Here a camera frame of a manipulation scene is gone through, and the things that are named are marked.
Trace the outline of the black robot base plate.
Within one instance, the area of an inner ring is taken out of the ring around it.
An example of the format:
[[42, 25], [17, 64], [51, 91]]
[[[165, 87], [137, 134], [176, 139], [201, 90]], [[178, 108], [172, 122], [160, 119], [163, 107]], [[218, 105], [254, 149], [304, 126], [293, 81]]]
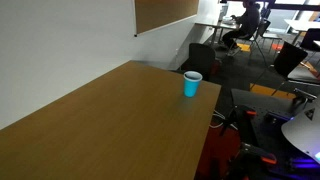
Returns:
[[283, 99], [244, 90], [231, 91], [227, 125], [236, 124], [240, 148], [231, 160], [227, 180], [320, 180], [319, 164], [293, 146], [281, 126], [317, 99]]

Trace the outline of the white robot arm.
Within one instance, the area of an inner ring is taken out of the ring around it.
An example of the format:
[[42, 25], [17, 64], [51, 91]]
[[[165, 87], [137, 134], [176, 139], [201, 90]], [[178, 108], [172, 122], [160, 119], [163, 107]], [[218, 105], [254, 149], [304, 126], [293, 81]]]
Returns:
[[320, 164], [320, 110], [307, 108], [281, 126], [284, 137]]

